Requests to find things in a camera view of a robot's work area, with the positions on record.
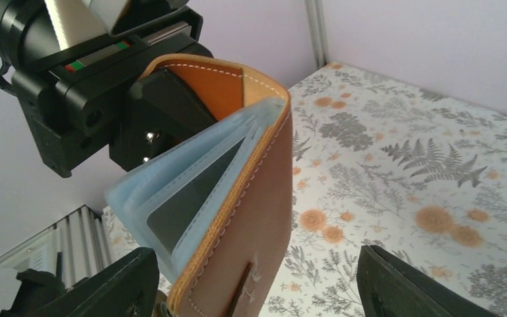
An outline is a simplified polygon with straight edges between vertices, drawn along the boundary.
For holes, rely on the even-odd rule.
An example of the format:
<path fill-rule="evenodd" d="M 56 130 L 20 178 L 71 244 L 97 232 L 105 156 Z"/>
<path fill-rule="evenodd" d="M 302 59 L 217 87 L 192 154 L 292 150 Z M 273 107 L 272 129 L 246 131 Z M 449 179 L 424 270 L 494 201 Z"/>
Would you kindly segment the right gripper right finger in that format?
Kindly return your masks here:
<path fill-rule="evenodd" d="M 365 316 L 495 316 L 377 245 L 360 249 L 356 282 Z"/>

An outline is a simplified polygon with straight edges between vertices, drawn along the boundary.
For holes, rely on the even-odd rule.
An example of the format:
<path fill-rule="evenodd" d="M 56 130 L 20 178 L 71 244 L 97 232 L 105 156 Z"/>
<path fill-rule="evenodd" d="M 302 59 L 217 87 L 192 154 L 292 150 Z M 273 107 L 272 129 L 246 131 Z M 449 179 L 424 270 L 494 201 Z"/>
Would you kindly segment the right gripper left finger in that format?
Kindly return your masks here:
<path fill-rule="evenodd" d="M 138 247 L 67 289 L 45 271 L 15 275 L 20 289 L 0 316 L 152 316 L 159 270 L 155 252 Z"/>

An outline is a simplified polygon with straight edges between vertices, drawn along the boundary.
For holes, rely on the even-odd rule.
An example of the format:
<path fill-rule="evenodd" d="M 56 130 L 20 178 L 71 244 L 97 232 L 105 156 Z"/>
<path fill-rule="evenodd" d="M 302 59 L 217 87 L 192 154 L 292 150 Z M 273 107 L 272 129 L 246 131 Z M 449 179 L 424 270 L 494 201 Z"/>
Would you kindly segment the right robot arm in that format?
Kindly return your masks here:
<path fill-rule="evenodd" d="M 171 316 L 150 248 L 139 247 L 72 287 L 46 271 L 0 267 L 0 316 Z M 367 316 L 489 316 L 383 248 L 363 246 L 356 282 Z"/>

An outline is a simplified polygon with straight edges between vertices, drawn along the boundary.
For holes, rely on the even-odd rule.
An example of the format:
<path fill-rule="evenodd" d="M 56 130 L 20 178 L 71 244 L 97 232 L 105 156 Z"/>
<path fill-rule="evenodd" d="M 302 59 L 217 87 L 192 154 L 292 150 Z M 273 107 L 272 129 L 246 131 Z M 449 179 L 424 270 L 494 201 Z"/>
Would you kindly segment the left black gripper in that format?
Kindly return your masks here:
<path fill-rule="evenodd" d="M 157 57 L 209 57 L 187 6 L 129 6 L 104 34 L 60 50 L 45 6 L 0 6 L 0 89 L 17 97 L 43 163 L 62 178 L 103 147 L 125 171 L 215 124 Z"/>

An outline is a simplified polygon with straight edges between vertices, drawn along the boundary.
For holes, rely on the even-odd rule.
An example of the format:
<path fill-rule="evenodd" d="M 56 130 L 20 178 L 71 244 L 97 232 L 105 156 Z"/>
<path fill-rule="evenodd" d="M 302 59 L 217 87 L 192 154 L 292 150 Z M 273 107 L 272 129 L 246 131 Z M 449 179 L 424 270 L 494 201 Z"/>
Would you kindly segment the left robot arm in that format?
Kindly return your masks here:
<path fill-rule="evenodd" d="M 62 178 L 103 147 L 132 170 L 216 122 L 169 53 L 210 56 L 186 1 L 0 1 L 0 89 Z"/>

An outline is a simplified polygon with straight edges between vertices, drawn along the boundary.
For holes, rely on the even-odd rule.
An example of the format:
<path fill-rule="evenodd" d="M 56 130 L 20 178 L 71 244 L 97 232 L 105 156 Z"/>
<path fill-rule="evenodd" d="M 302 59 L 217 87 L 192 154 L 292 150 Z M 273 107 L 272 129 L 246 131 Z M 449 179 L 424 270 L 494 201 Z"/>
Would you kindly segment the brown leather card holder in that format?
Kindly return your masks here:
<path fill-rule="evenodd" d="M 106 201 L 171 285 L 161 316 L 258 316 L 288 247 L 292 111 L 288 90 L 240 63 L 189 53 L 152 60 L 215 124 L 121 178 Z"/>

